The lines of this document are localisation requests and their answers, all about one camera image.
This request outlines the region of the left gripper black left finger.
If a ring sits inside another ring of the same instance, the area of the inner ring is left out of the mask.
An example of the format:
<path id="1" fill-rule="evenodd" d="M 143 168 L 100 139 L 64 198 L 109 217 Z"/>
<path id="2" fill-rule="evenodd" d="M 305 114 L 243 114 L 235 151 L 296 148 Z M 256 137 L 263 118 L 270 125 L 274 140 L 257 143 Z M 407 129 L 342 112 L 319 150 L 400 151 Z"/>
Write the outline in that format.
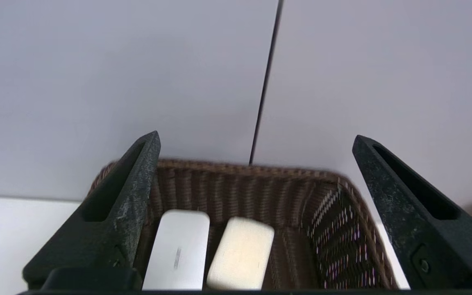
<path id="1" fill-rule="evenodd" d="M 35 256 L 23 278 L 41 288 L 58 268 L 132 267 L 148 211 L 159 133 L 138 138 Z"/>

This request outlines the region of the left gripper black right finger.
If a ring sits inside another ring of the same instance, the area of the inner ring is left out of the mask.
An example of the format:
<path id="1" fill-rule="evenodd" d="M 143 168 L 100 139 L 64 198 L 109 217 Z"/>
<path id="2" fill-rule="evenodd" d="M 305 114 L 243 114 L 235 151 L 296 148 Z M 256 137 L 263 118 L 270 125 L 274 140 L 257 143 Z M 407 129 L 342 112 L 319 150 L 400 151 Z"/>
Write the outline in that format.
<path id="1" fill-rule="evenodd" d="M 352 153 L 412 289 L 472 289 L 472 217 L 379 142 Z"/>

